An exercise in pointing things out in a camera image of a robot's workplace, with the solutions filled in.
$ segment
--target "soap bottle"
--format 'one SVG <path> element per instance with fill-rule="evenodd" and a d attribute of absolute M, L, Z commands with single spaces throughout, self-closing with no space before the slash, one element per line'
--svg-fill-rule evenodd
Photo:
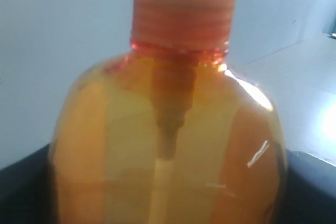
<path fill-rule="evenodd" d="M 60 113 L 49 151 L 57 223 L 274 221 L 281 126 L 226 62 L 234 4 L 134 0 L 131 51 L 84 72 Z"/>

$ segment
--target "pump dispenser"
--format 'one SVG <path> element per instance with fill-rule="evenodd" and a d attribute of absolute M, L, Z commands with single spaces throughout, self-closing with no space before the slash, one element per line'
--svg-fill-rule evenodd
<path fill-rule="evenodd" d="M 49 161 L 60 224 L 271 223 L 275 106 L 226 63 L 235 0 L 134 0 L 132 50 L 71 88 Z"/>

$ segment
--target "white wall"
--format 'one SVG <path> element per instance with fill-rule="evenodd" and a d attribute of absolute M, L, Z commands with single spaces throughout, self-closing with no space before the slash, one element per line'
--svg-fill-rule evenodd
<path fill-rule="evenodd" d="M 250 62 L 320 33 L 335 7 L 238 0 L 230 60 Z M 128 50 L 131 15 L 132 0 L 0 0 L 0 169 L 50 141 L 80 72 Z"/>

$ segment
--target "orange liquid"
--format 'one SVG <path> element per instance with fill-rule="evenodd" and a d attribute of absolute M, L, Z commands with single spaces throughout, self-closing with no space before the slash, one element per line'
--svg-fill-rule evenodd
<path fill-rule="evenodd" d="M 49 155 L 59 223 L 145 224 L 155 193 L 165 224 L 271 222 L 286 173 L 278 115 L 216 55 L 136 49 L 79 78 Z M 172 161 L 165 184 L 158 158 Z"/>

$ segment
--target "black surface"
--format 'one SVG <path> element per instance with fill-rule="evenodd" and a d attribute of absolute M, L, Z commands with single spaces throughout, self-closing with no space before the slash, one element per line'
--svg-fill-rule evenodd
<path fill-rule="evenodd" d="M 0 171 L 0 223 L 51 222 L 48 147 Z M 278 223 L 336 223 L 336 168 L 288 152 L 289 173 Z"/>

